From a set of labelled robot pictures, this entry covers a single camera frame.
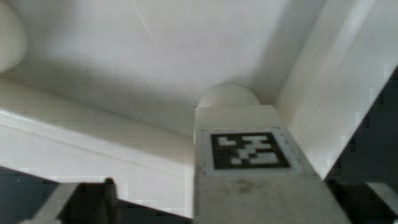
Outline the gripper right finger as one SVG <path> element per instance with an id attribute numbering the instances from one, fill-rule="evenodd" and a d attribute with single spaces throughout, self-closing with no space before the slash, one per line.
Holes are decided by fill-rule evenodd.
<path id="1" fill-rule="evenodd" d="M 382 182 L 327 181 L 352 224 L 398 224 L 398 192 Z"/>

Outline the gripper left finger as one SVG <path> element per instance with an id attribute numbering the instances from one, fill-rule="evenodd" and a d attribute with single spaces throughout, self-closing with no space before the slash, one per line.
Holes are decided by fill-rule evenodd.
<path id="1" fill-rule="evenodd" d="M 62 183 L 34 216 L 20 224 L 121 224 L 114 179 Z"/>

